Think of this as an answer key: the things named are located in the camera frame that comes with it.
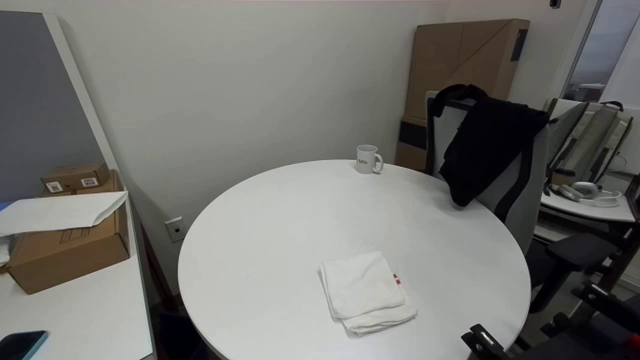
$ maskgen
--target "barcode label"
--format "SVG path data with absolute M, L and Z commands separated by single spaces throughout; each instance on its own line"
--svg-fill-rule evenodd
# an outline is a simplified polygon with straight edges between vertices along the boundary
M 98 179 L 96 179 L 95 177 L 82 179 L 81 181 L 82 181 L 82 186 L 84 186 L 85 188 L 88 188 L 91 186 L 98 186 Z
M 59 193 L 62 191 L 62 186 L 60 186 L 59 182 L 54 181 L 52 183 L 47 183 L 47 189 L 49 189 L 49 192 Z

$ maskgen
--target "gray office chair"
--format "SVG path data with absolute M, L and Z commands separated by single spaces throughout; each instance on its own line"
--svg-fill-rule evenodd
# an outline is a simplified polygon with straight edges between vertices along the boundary
M 432 116 L 429 110 L 437 92 L 426 94 L 427 163 L 426 174 L 442 180 L 438 169 L 444 163 L 444 152 L 456 134 L 473 101 L 447 101 L 442 115 Z M 518 155 L 510 166 L 476 200 L 502 220 L 526 255 L 531 286 L 542 285 L 529 307 L 530 313 L 542 311 L 567 277 L 576 271 L 601 264 L 616 247 L 591 234 L 578 234 L 545 246 L 532 244 L 538 219 L 540 196 L 547 171 L 549 130 L 544 128 L 534 139 L 531 158 Z M 526 185 L 514 196 L 511 189 L 516 182 Z M 497 206 L 500 203 L 500 214 Z

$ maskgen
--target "smartphone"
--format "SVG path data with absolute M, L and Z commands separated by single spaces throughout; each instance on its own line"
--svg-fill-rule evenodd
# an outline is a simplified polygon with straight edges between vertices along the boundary
M 28 360 L 47 339 L 48 332 L 44 330 L 30 332 L 16 332 L 0 340 L 0 359 Z

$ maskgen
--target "flat cardboard box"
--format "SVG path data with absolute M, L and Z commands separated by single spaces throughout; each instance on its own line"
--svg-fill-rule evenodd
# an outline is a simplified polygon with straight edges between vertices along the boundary
M 396 149 L 396 165 L 418 171 L 426 169 L 427 120 L 402 117 Z
M 404 114 L 426 119 L 425 93 L 454 84 L 506 99 L 528 29 L 529 21 L 520 19 L 418 26 Z
M 122 191 L 115 170 L 102 186 L 44 197 Z M 93 227 L 24 233 L 7 269 L 27 294 L 51 288 L 129 258 L 127 212 L 122 204 Z
M 109 169 L 104 161 L 101 163 L 56 167 L 42 177 L 42 183 L 49 193 L 96 188 L 107 183 L 108 180 Z

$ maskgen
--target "round white table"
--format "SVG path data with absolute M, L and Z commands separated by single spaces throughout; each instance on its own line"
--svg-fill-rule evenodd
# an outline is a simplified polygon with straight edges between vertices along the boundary
M 221 357 L 466 359 L 481 323 L 508 347 L 531 296 L 520 247 L 480 203 L 452 207 L 446 183 L 353 160 L 299 163 L 253 176 L 209 204 L 178 265 L 191 320 Z M 358 337 L 332 320 L 319 265 L 381 250 L 418 308 L 409 322 Z

